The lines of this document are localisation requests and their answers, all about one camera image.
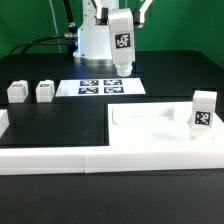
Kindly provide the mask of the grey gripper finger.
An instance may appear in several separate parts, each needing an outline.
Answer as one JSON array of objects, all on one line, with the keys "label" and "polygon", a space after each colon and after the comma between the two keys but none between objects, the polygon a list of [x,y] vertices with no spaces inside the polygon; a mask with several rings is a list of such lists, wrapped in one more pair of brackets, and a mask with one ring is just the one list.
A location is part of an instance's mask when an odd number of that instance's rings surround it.
[{"label": "grey gripper finger", "polygon": [[145,22],[145,13],[152,4],[153,0],[143,0],[143,4],[139,10],[133,12],[133,23],[137,28],[142,28]]},{"label": "grey gripper finger", "polygon": [[91,2],[96,10],[95,13],[96,24],[106,25],[108,22],[109,9],[102,5],[101,0],[91,0]]}]

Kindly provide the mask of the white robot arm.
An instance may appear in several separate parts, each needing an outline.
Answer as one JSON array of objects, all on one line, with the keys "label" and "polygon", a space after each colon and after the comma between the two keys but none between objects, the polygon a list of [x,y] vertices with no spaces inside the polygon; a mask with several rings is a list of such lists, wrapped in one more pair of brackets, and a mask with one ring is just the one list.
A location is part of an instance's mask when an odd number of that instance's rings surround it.
[{"label": "white robot arm", "polygon": [[91,66],[131,65],[135,61],[134,28],[142,28],[153,0],[140,0],[134,12],[119,0],[82,0],[83,22],[78,29],[77,63]]}]

